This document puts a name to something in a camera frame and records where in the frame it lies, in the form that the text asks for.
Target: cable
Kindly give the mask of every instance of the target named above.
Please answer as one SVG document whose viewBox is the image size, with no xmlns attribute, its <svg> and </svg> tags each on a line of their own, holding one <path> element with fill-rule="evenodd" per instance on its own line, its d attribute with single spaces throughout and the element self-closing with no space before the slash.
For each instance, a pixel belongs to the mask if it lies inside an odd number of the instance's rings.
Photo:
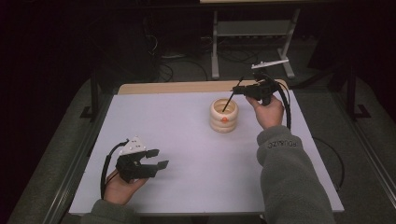
<svg viewBox="0 0 396 224">
<path fill-rule="evenodd" d="M 112 180 L 114 177 L 116 177 L 116 175 L 118 174 L 119 172 L 116 172 L 113 176 L 111 176 L 107 181 L 106 181 L 106 184 L 108 183 L 108 182 L 110 182 L 110 180 Z"/>
<path fill-rule="evenodd" d="M 107 175 L 108 165 L 110 164 L 110 161 L 111 161 L 111 155 L 113 155 L 114 151 L 115 151 L 118 147 L 124 147 L 128 142 L 129 142 L 129 139 L 127 139 L 125 142 L 118 143 L 116 146 L 113 147 L 113 149 L 111 149 L 110 153 L 106 156 L 105 164 L 103 165 L 103 170 L 102 170 L 102 177 L 101 177 L 101 179 L 100 179 L 100 192 L 101 192 L 101 197 L 102 197 L 102 199 L 103 199 L 103 197 L 105 196 L 105 191 L 106 191 L 106 175 Z"/>
<path fill-rule="evenodd" d="M 163 71 L 163 70 L 161 69 L 161 66 L 164 66 L 164 67 L 168 68 L 168 69 L 170 70 L 170 73 L 166 73 L 165 71 Z M 166 64 L 160 64 L 160 73 L 164 73 L 164 74 L 166 74 L 166 75 L 169 76 L 168 79 L 165 79 L 165 78 L 163 78 L 163 77 L 161 76 L 161 74 L 159 75 L 159 77 L 161 77 L 165 82 L 169 82 L 170 80 L 173 79 L 174 71 L 173 71 L 173 69 L 172 69 L 170 66 L 168 66 L 168 65 L 166 65 Z"/>
<path fill-rule="evenodd" d="M 226 57 L 226 56 L 224 56 L 224 54 L 226 54 L 226 53 L 224 53 L 223 51 L 218 51 L 218 55 L 219 55 L 223 60 L 228 61 L 228 62 L 231 62 L 231 63 L 254 64 L 254 63 L 257 63 L 257 61 L 259 60 L 259 54 L 260 54 L 260 52 L 261 52 L 261 50 L 260 50 L 259 52 L 257 52 L 257 53 L 252 52 L 252 55 L 249 55 L 248 52 L 243 51 L 243 50 L 236 50 L 236 51 L 246 53 L 247 57 L 244 58 L 244 59 L 239 59 L 239 58 L 233 56 L 231 53 L 228 54 L 229 57 Z M 250 60 L 250 59 L 253 58 L 253 57 L 255 57 L 254 62 L 247 62 L 248 60 Z"/>
<path fill-rule="evenodd" d="M 122 72 L 124 72 L 125 74 L 127 74 L 128 76 L 134 77 L 134 74 L 129 71 L 129 69 L 123 67 L 121 64 L 119 64 L 119 62 L 114 59 L 109 53 L 107 53 L 97 42 L 96 40 L 91 36 L 91 27 L 96 24 L 97 22 L 99 22 L 100 20 L 102 20 L 103 18 L 106 18 L 108 15 L 110 15 L 110 13 L 108 12 L 106 15 L 102 15 L 99 16 L 98 18 L 96 18 L 94 21 L 92 21 L 91 23 L 89 23 L 86 28 L 85 28 L 85 32 L 86 32 L 86 36 L 88 37 L 88 39 L 91 41 L 91 43 L 108 59 L 109 63 L 113 63 L 115 66 L 117 66 Z M 150 51 L 148 51 L 148 53 L 151 56 L 154 56 L 154 50 L 158 47 L 158 40 L 157 38 L 153 35 L 152 37 L 155 38 L 156 40 L 156 44 L 155 47 L 152 50 L 152 53 Z"/>
<path fill-rule="evenodd" d="M 286 111 L 286 127 L 288 127 L 289 129 L 291 129 L 291 111 L 290 111 L 290 94 L 289 94 L 289 90 L 288 88 L 286 88 L 282 83 L 275 81 L 273 78 L 265 75 L 266 77 L 268 77 L 272 82 L 274 82 L 277 88 L 277 91 L 279 91 L 280 97 L 282 98 L 283 101 L 283 105 L 285 106 L 285 111 Z M 286 92 L 288 93 L 289 96 L 289 100 L 286 99 L 286 95 L 285 92 L 283 92 L 282 88 L 280 86 L 283 86 L 286 90 Z"/>
<path fill-rule="evenodd" d="M 206 48 L 208 48 L 208 47 L 212 47 L 213 38 L 212 38 L 211 36 L 202 36 L 202 37 L 201 37 L 201 41 L 206 40 L 206 39 L 209 40 L 209 43 L 208 43 L 208 44 L 205 44 L 204 46 L 201 46 L 201 47 L 200 47 L 201 49 L 206 49 Z"/>
<path fill-rule="evenodd" d="M 149 54 L 154 55 L 154 54 L 155 54 L 154 51 L 155 51 L 155 49 L 158 47 L 158 39 L 157 39 L 157 37 L 155 37 L 154 35 L 146 35 L 146 37 L 154 38 L 154 40 L 155 40 L 155 45 L 154 45 L 154 47 L 152 48 L 151 51 L 148 51 Z"/>
<path fill-rule="evenodd" d="M 193 61 L 176 61 L 176 60 L 173 60 L 173 61 L 167 62 L 167 63 L 193 63 L 193 64 L 197 65 L 198 67 L 200 67 L 200 68 L 202 69 L 202 71 L 204 72 L 204 75 L 205 75 L 205 80 L 208 81 L 206 70 L 205 70 L 200 64 L 198 64 L 198 63 L 196 63 L 196 62 L 193 62 Z"/>
<path fill-rule="evenodd" d="M 327 147 L 329 147 L 334 152 L 334 154 L 337 156 L 338 160 L 340 161 L 340 164 L 341 164 L 341 179 L 340 179 L 340 182 L 338 183 L 338 186 L 336 186 L 336 191 L 338 192 L 341 189 L 341 187 L 343 186 L 344 179 L 345 179 L 346 168 L 345 168 L 343 159 L 341 158 L 340 154 L 335 150 L 334 147 L 330 146 L 329 144 L 327 144 L 325 141 L 321 140 L 320 138 L 317 138 L 317 137 L 314 137 L 314 136 L 312 138 L 314 140 L 318 140 L 319 142 L 321 142 L 324 145 L 326 145 Z"/>
<path fill-rule="evenodd" d="M 278 82 L 277 81 L 277 83 L 279 84 L 279 85 L 281 85 L 282 87 L 283 87 L 283 89 L 285 89 L 286 90 L 286 92 L 288 93 L 288 102 L 289 102 L 289 105 L 290 105 L 290 93 L 289 93 L 289 89 L 285 86 L 285 85 L 283 85 L 283 83 L 281 83 L 281 82 Z"/>
<path fill-rule="evenodd" d="M 163 59 L 180 59 L 180 58 L 185 58 L 187 55 L 185 54 L 174 54 L 174 55 L 163 55 L 161 58 Z"/>
</svg>

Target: dark background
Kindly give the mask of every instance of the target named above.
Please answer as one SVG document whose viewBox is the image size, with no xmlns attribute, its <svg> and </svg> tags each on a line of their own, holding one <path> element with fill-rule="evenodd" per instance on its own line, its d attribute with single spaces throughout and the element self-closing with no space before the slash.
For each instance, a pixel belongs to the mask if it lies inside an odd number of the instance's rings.
<svg viewBox="0 0 396 224">
<path fill-rule="evenodd" d="M 150 21 L 145 21 L 152 14 L 107 10 L 131 4 L 76 0 L 1 2 L 0 78 L 2 102 L 6 104 L 2 106 L 1 125 L 0 222 L 7 221 L 65 110 L 92 71 L 97 72 L 104 91 L 112 91 L 124 82 L 149 82 L 155 78 L 156 66 L 155 58 L 146 51 L 150 43 L 144 38 L 145 32 L 149 30 L 168 45 L 196 54 L 199 52 L 191 43 L 199 41 L 200 36 L 211 35 L 212 18 L 208 11 L 157 11 Z M 326 69 L 343 62 L 346 69 L 334 76 L 336 87 L 344 83 L 348 68 L 353 67 L 396 120 L 396 76 L 391 69 L 395 62 L 396 22 L 390 9 L 369 1 L 306 8 L 295 36 L 312 35 L 318 39 L 312 67 Z M 129 49 L 117 49 L 118 43 L 126 41 L 117 34 L 128 34 L 136 42 Z M 124 54 L 132 55 L 131 60 L 123 61 Z"/>
</svg>

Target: small jar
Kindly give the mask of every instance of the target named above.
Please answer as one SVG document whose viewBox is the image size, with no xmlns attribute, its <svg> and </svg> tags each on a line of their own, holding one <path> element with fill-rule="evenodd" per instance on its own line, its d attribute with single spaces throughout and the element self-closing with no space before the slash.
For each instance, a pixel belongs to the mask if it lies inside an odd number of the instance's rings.
<svg viewBox="0 0 396 224">
<path fill-rule="evenodd" d="M 225 108 L 228 99 L 221 98 L 210 106 L 210 127 L 218 133 L 229 133 L 236 127 L 236 120 L 239 113 L 238 105 L 231 100 Z"/>
</svg>

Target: gray sleeve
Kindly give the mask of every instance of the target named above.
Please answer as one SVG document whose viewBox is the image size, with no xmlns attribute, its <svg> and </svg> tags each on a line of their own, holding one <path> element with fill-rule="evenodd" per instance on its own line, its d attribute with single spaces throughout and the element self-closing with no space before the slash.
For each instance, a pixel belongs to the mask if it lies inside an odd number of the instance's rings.
<svg viewBox="0 0 396 224">
<path fill-rule="evenodd" d="M 91 212 L 81 218 L 80 223 L 138 224 L 140 223 L 140 219 L 134 215 L 134 209 L 130 207 L 98 200 Z"/>
<path fill-rule="evenodd" d="M 261 132 L 257 141 L 267 222 L 335 223 L 329 198 L 301 139 L 276 126 Z"/>
</svg>

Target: white table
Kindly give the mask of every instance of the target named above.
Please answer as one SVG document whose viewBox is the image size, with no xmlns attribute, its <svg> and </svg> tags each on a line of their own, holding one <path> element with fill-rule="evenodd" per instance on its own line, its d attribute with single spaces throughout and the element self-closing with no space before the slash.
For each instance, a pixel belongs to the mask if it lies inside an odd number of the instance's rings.
<svg viewBox="0 0 396 224">
<path fill-rule="evenodd" d="M 225 90 L 230 90 L 235 81 L 166 85 L 137 84 L 130 90 L 141 94 L 114 97 L 69 212 L 91 211 L 100 198 L 99 183 L 106 155 L 119 142 L 138 135 L 148 149 L 160 150 L 158 157 L 143 159 L 142 163 L 169 160 L 168 167 L 151 178 L 128 203 L 138 215 L 262 214 L 262 168 L 256 161 L 256 136 L 262 128 L 251 105 L 244 96 L 235 95 L 233 99 L 240 108 L 236 129 L 216 133 L 209 126 L 210 104 L 229 97 L 230 92 Z M 213 88 L 221 91 L 183 92 Z M 290 99 L 291 131 L 302 138 L 332 210 L 343 211 L 292 91 Z M 113 154 L 108 173 L 115 167 L 119 150 Z"/>
</svg>

